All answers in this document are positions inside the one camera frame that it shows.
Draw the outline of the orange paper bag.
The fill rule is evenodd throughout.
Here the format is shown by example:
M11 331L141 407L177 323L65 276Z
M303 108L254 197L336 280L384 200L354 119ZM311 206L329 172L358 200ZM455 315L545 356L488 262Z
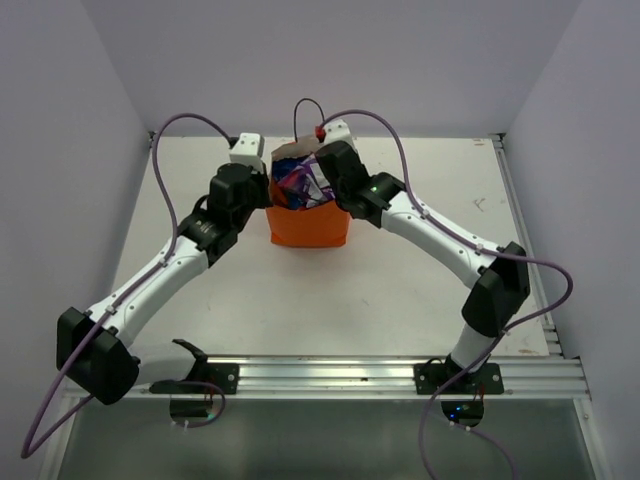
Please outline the orange paper bag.
M318 109L320 119L326 116L320 103L312 98L304 97L294 105L292 124L293 140L280 145L271 152L271 173L269 194L271 195L271 174L275 162L283 159L306 158L314 155L321 144L315 137L315 128L309 135L302 136L298 131L298 110L302 103L309 102ZM335 248L346 243L350 217L339 209L335 199L308 210L293 211L276 206L266 209L266 217L270 228L271 242L290 248Z

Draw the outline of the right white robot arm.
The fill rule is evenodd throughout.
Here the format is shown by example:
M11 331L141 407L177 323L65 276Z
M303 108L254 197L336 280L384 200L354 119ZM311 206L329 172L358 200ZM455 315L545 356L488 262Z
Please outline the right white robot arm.
M481 380L489 348L529 297L525 250L515 242L488 242L445 219L415 196L407 180L369 174L345 141L322 146L316 160L339 208L409 241L469 289L461 310L465 325L447 357L445 379L454 391L470 391Z

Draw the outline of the purple snack packet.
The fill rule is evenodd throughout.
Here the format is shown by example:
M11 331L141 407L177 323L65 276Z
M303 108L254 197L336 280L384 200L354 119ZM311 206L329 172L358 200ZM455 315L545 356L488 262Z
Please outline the purple snack packet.
M335 199L314 155L278 161L272 177L277 191L283 195L281 204L289 210L307 210Z

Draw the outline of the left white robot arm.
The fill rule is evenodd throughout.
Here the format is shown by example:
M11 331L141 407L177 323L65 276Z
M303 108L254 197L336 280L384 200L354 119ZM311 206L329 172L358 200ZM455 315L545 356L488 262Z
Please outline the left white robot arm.
M104 405L135 385L169 379L132 351L137 335L184 286L212 267L238 241L252 213L270 206L263 161L226 163L155 258L110 297L57 321L56 367Z

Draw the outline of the blue Burts chip bag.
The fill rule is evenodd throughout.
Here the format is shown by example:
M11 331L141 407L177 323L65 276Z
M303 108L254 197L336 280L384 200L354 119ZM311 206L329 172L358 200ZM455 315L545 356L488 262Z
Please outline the blue Burts chip bag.
M316 178L305 158L283 159L272 166L272 201L288 210L308 210L319 205L323 198Z

